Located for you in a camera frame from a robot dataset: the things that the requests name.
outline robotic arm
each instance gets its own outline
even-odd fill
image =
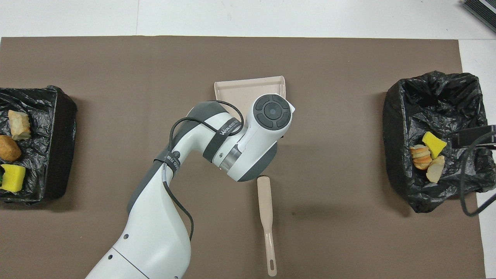
[[[240,128],[215,101],[201,102],[172,142],[155,158],[134,191],[124,232],[87,279],[180,279],[191,257],[187,230],[166,189],[189,153],[197,150],[235,181],[256,178],[274,158],[277,140],[288,130],[295,108],[277,94],[260,96]]]

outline brown table surface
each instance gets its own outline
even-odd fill
[[[2,38],[0,87],[56,85],[79,110],[66,195],[0,206],[0,278],[85,277],[120,236],[171,125],[213,99],[215,81],[275,75],[297,109],[263,173],[278,278],[484,277],[479,219],[457,200],[416,214],[385,172],[385,92],[432,70],[461,72],[457,41]],[[171,188],[195,220],[184,278],[269,278],[255,181],[195,153]]]

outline trash bag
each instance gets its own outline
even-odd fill
[[[417,213],[431,212],[447,198],[457,195],[461,156],[450,133],[486,126],[479,79],[469,73],[444,74],[433,71],[399,80],[387,92],[382,113],[382,136],[386,171],[394,190]],[[431,132],[447,142],[441,155],[445,166],[438,183],[430,182],[426,171],[413,166],[410,146],[423,144]],[[495,188],[496,172],[492,152],[478,148],[468,159],[465,193]]]
[[[0,135],[10,136],[8,111],[29,116],[31,138],[18,140],[22,155],[15,164],[26,168],[22,190],[0,189],[0,201],[33,204],[64,195],[74,154],[76,104],[60,88],[0,88]]]

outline yellow sponge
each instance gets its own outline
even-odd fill
[[[442,149],[446,146],[447,143],[438,139],[431,132],[425,133],[422,141],[427,145],[429,150],[431,151],[432,159],[436,159],[439,153],[441,153]]]
[[[24,181],[24,176],[26,175],[26,168],[17,165],[1,165],[5,170],[2,176],[2,184],[0,189],[7,190],[9,192],[19,192],[22,189],[22,182]]]

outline velcro strap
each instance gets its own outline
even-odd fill
[[[212,137],[210,142],[203,152],[203,157],[209,162],[212,162],[215,153],[220,149],[222,144],[226,141],[230,133],[232,133],[237,127],[241,125],[235,117],[228,120]]]
[[[179,162],[179,160],[174,157],[172,152],[169,150],[164,150],[154,159],[154,161],[166,163],[172,169],[173,173],[176,173],[176,171],[181,167],[181,162]]]

